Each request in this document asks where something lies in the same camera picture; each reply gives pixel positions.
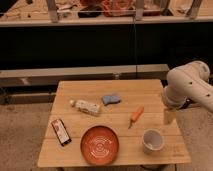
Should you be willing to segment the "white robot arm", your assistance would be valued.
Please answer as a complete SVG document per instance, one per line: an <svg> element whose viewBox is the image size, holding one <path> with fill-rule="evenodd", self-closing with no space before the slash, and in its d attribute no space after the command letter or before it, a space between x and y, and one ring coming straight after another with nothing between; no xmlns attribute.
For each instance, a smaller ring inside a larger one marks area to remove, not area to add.
<svg viewBox="0 0 213 171"><path fill-rule="evenodd" d="M197 102L213 113L213 86L208 83L210 69L205 62L193 61L171 69L162 101L169 109L180 109L186 99Z"/></svg>

